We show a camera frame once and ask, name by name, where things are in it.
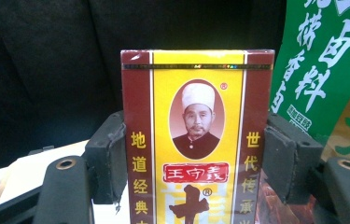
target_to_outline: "screw hole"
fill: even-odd
[[[350,161],[349,160],[338,160],[338,164],[345,169],[350,170]]]
[[[63,160],[63,161],[60,161],[58,162],[58,164],[56,164],[56,168],[58,170],[67,170],[69,168],[72,168],[73,166],[76,165],[76,161],[71,159],[71,160]]]
[[[311,144],[309,142],[301,142],[301,145],[310,146]]]

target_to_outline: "dark jacket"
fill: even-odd
[[[198,138],[195,141],[189,140],[184,134],[173,139],[175,146],[183,156],[198,160],[209,155],[217,146],[219,139],[210,133]]]

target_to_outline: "white cap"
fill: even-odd
[[[208,106],[212,111],[215,107],[215,91],[212,87],[202,83],[191,83],[183,90],[183,111],[193,104]]]

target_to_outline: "dark background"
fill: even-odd
[[[122,49],[275,49],[286,0],[0,1],[0,167],[122,109]]]

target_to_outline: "green bag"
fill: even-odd
[[[350,158],[350,0],[287,1],[270,109]]]

